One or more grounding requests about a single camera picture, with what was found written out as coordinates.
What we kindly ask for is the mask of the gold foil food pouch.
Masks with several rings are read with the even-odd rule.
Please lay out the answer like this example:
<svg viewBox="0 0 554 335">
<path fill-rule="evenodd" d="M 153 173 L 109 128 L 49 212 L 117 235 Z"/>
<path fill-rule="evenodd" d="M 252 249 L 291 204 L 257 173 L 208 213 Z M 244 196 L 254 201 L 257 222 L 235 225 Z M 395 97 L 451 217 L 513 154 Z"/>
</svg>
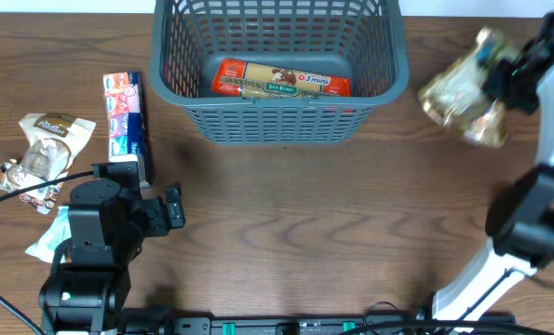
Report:
<svg viewBox="0 0 554 335">
<path fill-rule="evenodd" d="M 500 60 L 519 51 L 500 31 L 482 28 L 475 45 L 418 92 L 425 114 L 470 144 L 498 149 L 508 137 L 506 106 L 484 94 L 483 84 Z"/>
</svg>

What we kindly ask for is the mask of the orange spaghetti packet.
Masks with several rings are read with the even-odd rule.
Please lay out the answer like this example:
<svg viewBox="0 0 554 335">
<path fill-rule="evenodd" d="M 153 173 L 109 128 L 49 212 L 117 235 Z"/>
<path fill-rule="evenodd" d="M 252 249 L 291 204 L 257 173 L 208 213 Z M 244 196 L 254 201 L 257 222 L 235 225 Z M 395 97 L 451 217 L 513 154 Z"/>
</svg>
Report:
<svg viewBox="0 0 554 335">
<path fill-rule="evenodd" d="M 314 74 L 243 60 L 223 60 L 213 77 L 210 91 L 243 98 L 349 97 L 346 77 Z"/>
</svg>

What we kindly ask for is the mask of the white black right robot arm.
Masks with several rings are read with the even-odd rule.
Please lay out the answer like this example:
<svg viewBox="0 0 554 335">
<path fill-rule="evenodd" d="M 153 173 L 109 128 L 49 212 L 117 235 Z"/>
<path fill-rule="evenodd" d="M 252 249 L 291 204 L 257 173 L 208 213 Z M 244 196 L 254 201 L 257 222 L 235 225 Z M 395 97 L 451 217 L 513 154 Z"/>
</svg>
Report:
<svg viewBox="0 0 554 335">
<path fill-rule="evenodd" d="M 485 321 L 486 312 L 525 278 L 554 261 L 554 11 L 514 59 L 477 52 L 485 97 L 527 114 L 540 113 L 534 166 L 492 202 L 487 238 L 447 287 L 434 292 L 420 334 L 524 334 L 526 328 Z"/>
</svg>

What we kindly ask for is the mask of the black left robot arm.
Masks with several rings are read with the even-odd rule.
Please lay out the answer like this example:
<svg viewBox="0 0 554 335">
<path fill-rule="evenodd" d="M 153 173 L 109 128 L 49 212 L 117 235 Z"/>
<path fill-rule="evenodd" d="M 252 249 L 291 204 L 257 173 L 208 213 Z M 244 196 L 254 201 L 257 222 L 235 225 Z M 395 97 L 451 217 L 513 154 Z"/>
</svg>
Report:
<svg viewBox="0 0 554 335">
<path fill-rule="evenodd" d="M 146 238 L 182 228 L 182 188 L 144 199 L 138 187 L 110 179 L 76 186 L 68 207 L 71 237 L 55 250 L 39 293 L 46 334 L 118 331 L 131 287 L 128 266 Z"/>
</svg>

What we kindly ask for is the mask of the tissue pocket pack bundle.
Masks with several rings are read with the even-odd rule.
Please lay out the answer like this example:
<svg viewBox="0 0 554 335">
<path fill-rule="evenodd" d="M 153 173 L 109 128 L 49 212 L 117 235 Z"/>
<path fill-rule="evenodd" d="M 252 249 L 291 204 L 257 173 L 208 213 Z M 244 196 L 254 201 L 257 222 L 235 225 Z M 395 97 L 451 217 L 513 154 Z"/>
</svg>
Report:
<svg viewBox="0 0 554 335">
<path fill-rule="evenodd" d="M 108 159 L 113 163 L 135 162 L 140 186 L 150 187 L 150 155 L 140 74 L 105 74 L 102 77 L 102 86 L 108 121 Z"/>
</svg>

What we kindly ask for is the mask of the small teal white sachet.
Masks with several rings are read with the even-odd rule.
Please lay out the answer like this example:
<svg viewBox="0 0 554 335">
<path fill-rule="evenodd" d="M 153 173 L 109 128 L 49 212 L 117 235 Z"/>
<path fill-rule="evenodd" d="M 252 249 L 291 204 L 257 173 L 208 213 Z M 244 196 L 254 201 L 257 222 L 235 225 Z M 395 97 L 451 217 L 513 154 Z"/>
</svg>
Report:
<svg viewBox="0 0 554 335">
<path fill-rule="evenodd" d="M 36 242 L 26 248 L 25 253 L 40 261 L 52 263 L 57 246 L 71 237 L 68 214 L 68 206 L 59 206 L 57 216 L 50 227 Z"/>
</svg>

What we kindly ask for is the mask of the beige snack bag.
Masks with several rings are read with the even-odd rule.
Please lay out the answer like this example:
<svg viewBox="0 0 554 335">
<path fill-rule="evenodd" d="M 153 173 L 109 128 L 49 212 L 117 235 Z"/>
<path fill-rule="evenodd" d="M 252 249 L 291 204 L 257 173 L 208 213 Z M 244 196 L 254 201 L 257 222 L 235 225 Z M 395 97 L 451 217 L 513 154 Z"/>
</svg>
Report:
<svg viewBox="0 0 554 335">
<path fill-rule="evenodd" d="M 0 165 L 0 190 L 8 193 L 66 177 L 96 123 L 68 114 L 27 114 L 20 127 L 29 148 L 21 160 Z"/>
</svg>

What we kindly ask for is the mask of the grey plastic basket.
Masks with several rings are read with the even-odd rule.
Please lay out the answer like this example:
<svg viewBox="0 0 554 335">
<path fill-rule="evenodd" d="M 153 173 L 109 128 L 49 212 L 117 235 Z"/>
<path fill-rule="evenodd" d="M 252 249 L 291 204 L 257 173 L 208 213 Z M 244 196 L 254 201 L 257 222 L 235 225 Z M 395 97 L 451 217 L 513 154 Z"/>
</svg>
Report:
<svg viewBox="0 0 554 335">
<path fill-rule="evenodd" d="M 243 98 L 210 91 L 223 60 L 346 77 L 349 97 Z M 409 81 L 395 1 L 172 1 L 155 4 L 149 78 L 220 144 L 336 143 Z"/>
</svg>

